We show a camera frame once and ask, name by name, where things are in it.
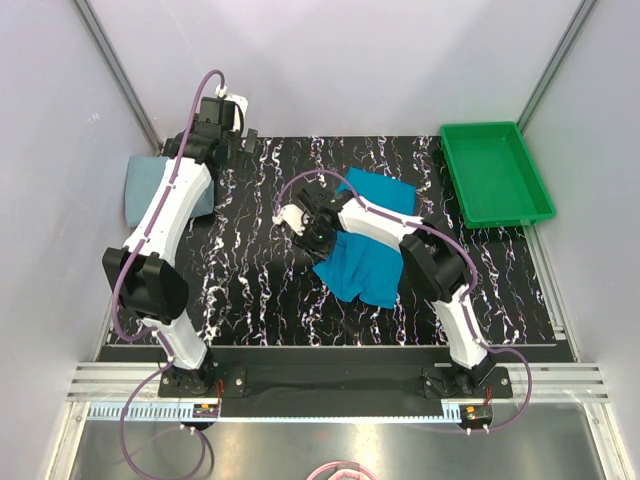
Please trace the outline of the bright blue t shirt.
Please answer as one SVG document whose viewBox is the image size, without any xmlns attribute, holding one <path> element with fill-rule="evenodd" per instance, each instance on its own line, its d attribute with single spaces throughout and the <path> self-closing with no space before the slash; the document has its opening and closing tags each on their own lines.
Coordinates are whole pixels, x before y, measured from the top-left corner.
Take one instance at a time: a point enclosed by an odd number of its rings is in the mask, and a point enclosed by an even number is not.
<svg viewBox="0 0 640 480">
<path fill-rule="evenodd" d="M 341 190 L 353 186 L 365 199 L 397 213 L 414 213 L 416 188 L 391 177 L 350 168 Z M 362 235 L 339 232 L 326 260 L 314 273 L 339 300 L 362 302 L 386 309 L 394 307 L 403 272 L 401 254 Z"/>
</svg>

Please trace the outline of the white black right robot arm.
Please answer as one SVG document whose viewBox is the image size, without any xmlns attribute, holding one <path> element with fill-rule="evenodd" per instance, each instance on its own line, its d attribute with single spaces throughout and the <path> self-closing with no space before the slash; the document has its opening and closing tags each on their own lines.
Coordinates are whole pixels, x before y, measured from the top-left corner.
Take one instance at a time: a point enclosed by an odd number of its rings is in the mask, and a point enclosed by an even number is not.
<svg viewBox="0 0 640 480">
<path fill-rule="evenodd" d="M 431 303 L 448 340 L 451 365 L 423 372 L 426 393 L 435 398 L 481 397 L 490 389 L 495 360 L 473 312 L 477 271 L 448 225 L 383 208 L 351 191 L 303 188 L 294 203 L 277 209 L 273 222 L 286 224 L 299 248 L 326 259 L 337 234 L 360 235 L 401 255 L 413 289 Z"/>
</svg>

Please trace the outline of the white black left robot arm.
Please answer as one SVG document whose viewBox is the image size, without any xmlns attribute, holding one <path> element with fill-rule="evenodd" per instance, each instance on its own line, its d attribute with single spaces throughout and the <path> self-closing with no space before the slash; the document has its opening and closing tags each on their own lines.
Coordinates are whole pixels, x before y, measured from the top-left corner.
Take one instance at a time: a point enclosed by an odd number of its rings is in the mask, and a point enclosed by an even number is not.
<svg viewBox="0 0 640 480">
<path fill-rule="evenodd" d="M 219 169 L 250 154 L 257 133 L 246 130 L 246 98 L 204 97 L 184 131 L 166 140 L 164 172 L 141 222 L 119 248 L 109 248 L 102 265 L 112 289 L 112 317 L 135 314 L 142 332 L 157 339 L 166 356 L 163 380 L 187 396 L 215 386 L 211 351 L 187 313 L 189 287 L 175 269 L 181 235 Z"/>
</svg>

